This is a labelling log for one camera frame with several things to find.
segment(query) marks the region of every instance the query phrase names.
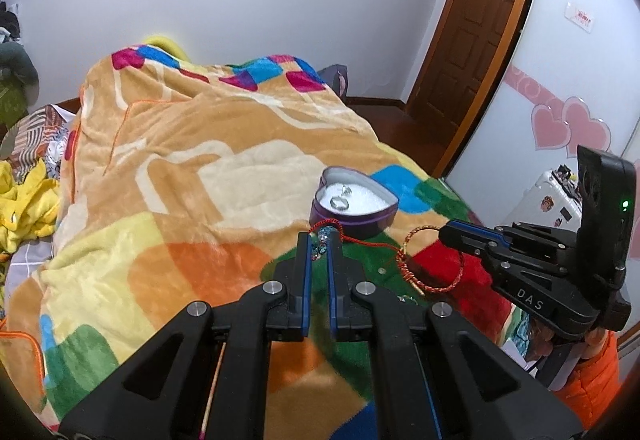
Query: wooden floor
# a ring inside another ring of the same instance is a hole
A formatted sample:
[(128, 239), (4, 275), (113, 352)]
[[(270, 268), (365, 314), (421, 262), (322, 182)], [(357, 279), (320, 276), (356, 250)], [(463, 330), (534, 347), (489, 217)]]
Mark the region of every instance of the wooden floor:
[(364, 117), (382, 143), (402, 151), (432, 173), (445, 148), (436, 143), (424, 127), (395, 106), (350, 104), (360, 117)]

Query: door frame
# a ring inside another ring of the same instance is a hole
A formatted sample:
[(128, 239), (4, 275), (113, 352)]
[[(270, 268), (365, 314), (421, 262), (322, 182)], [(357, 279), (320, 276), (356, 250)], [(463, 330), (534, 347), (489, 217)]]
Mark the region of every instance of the door frame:
[[(422, 67), (420, 67), (420, 72), (415, 80), (409, 99), (407, 99), (405, 110), (407, 113), (409, 113), (412, 104), (415, 103), (418, 90), (420, 90), (420, 84), (424, 80), (424, 76), (427, 73), (428, 67), (436, 52), (436, 47), (438, 46), (445, 23), (449, 17), (453, 1), (454, 0), (446, 0), (445, 2), (435, 33), (431, 39), (427, 55), (424, 58)], [(500, 79), (502, 78), (507, 65), (511, 61), (513, 50), (515, 49), (515, 45), (520, 37), (521, 28), (527, 14), (529, 13), (530, 4), (531, 0), (514, 0), (513, 7), (511, 8), (511, 14), (507, 19), (507, 24), (504, 27), (504, 32), (500, 38), (500, 43), (498, 43), (498, 48), (495, 51), (494, 58), (489, 64), (489, 68), (487, 69), (487, 72), (480, 83), (480, 87), (478, 88), (478, 93), (476, 93), (471, 106), (469, 106), (464, 119), (460, 123), (458, 131), (456, 131), (453, 139), (449, 143), (449, 146), (447, 146), (447, 149), (443, 156), (440, 157), (440, 160), (433, 171), (432, 176), (435, 178), (440, 178), (446, 173), (449, 173), (454, 160), (458, 158), (463, 147), (471, 137), (471, 134), (478, 126), (489, 101), (492, 99), (498, 88)]]

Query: bed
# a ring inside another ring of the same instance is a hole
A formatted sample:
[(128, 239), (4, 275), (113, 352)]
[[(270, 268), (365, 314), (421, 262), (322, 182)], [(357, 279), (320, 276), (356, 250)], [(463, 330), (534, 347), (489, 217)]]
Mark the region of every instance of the bed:
[[(3, 329), (34, 341), (0, 336), (2, 363), (51, 430), (187, 303), (223, 305), (270, 279), (309, 229), (326, 166), (362, 171), (399, 198), (392, 226), (370, 242), (398, 246), (417, 226), (470, 218), (292, 56), (203, 67), (132, 46), (89, 71), (79, 104), (53, 257), (13, 290)], [(425, 282), (458, 273), (458, 255), (432, 231), (408, 252)], [(398, 296), (431, 299), (403, 279), (391, 250), (348, 244), (345, 254)], [(265, 438), (373, 438), (367, 347), (332, 342), (321, 281), (313, 296), (309, 338), (273, 343)], [(517, 324), (476, 258), (446, 297), (497, 343)]]

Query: brown door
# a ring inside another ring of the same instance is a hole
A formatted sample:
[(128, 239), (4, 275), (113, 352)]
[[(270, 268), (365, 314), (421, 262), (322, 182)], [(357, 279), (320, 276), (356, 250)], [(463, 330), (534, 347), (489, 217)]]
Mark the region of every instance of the brown door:
[(444, 14), (440, 37), (431, 43), (426, 69), (408, 105), (412, 118), (444, 147), (478, 92), (513, 1), (453, 0), (449, 14)]

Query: baseboard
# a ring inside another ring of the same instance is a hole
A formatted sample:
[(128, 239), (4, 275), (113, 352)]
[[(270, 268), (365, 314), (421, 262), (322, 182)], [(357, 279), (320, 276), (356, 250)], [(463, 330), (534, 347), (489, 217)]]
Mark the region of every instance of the baseboard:
[(400, 99), (383, 99), (379, 97), (345, 97), (344, 104), (347, 106), (366, 105), (366, 106), (395, 106), (404, 111), (406, 105)]

